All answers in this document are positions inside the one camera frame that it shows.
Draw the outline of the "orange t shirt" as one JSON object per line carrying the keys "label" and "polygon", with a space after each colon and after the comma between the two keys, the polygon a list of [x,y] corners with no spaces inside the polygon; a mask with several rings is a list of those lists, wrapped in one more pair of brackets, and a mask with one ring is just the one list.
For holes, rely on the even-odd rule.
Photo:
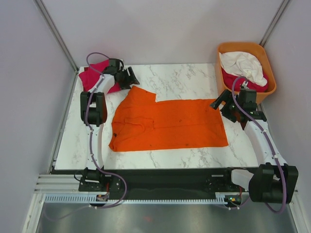
{"label": "orange t shirt", "polygon": [[112,119],[114,152],[228,146],[220,111],[212,99],[156,101],[156,94],[132,87]]}

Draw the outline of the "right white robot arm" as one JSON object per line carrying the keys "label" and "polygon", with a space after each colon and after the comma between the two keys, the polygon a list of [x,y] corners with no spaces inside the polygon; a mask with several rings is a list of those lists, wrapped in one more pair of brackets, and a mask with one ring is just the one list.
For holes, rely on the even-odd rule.
{"label": "right white robot arm", "polygon": [[251,201],[288,204],[291,202],[298,180],[298,170],[282,158],[268,129],[267,118],[257,110],[257,93],[242,88],[234,95],[228,89],[210,105],[220,110],[223,117],[239,122],[255,152],[258,168],[231,168],[223,178],[223,187],[234,191],[239,186],[249,192]]}

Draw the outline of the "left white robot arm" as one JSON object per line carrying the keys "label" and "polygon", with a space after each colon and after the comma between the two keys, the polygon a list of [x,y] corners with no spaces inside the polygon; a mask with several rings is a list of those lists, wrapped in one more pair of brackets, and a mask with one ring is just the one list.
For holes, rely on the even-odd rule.
{"label": "left white robot arm", "polygon": [[80,94],[80,116],[89,128],[89,156],[86,167],[95,170],[104,166],[102,158],[102,134],[107,121],[107,94],[130,89],[139,85],[133,69],[125,68],[122,60],[109,58],[90,64],[79,74],[83,92]]}

